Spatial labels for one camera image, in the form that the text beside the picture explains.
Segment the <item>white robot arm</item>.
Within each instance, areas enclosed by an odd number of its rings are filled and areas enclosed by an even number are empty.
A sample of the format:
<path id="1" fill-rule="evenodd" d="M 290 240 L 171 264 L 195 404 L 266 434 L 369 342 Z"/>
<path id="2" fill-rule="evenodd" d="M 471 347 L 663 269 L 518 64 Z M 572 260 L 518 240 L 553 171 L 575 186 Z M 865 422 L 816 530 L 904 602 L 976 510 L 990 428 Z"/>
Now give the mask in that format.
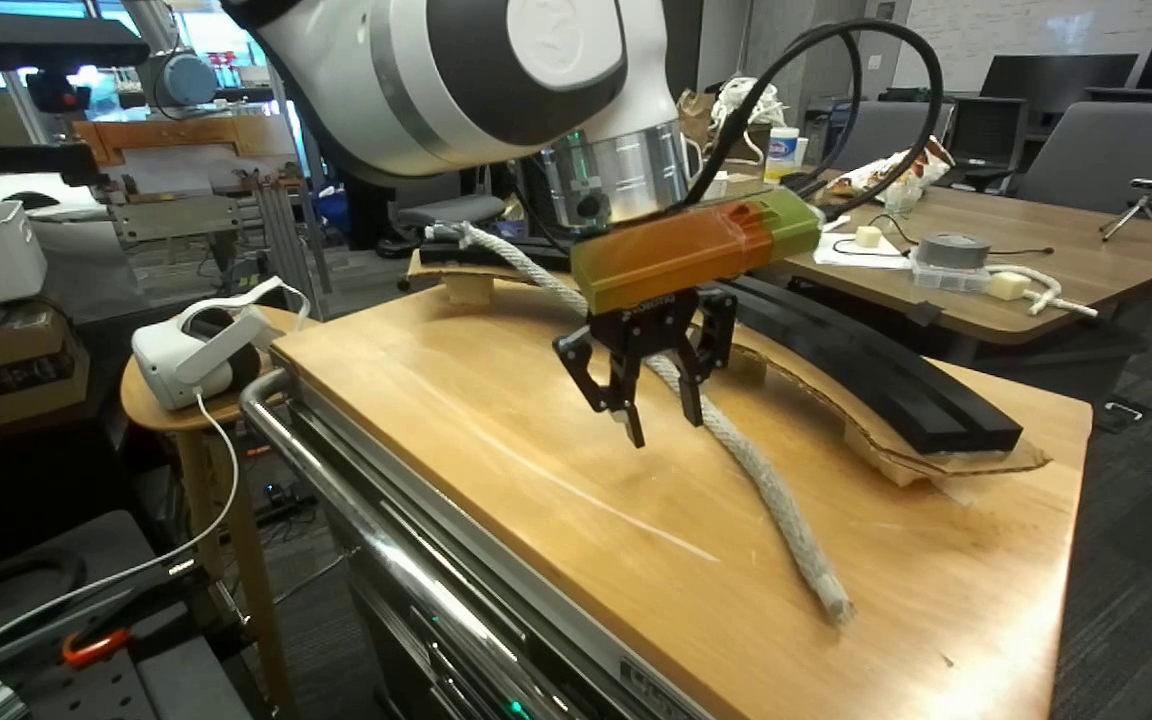
<path id="1" fill-rule="evenodd" d="M 614 235 L 700 190 L 669 96 L 663 0 L 225 0 L 336 170 L 427 179 L 579 138 Z"/>

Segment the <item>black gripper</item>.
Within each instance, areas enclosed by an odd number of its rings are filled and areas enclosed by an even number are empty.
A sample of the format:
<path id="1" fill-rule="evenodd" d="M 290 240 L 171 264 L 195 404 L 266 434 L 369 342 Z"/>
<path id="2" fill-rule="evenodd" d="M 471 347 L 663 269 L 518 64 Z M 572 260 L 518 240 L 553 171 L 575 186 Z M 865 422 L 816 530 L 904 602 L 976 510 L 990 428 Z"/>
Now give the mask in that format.
<path id="1" fill-rule="evenodd" d="M 637 382 L 649 357 L 679 364 L 679 409 L 688 424 L 706 424 L 700 390 L 728 364 L 737 300 L 728 293 L 675 293 L 644 307 L 587 315 L 558 342 L 558 357 L 594 409 L 626 422 L 631 447 L 644 447 Z"/>

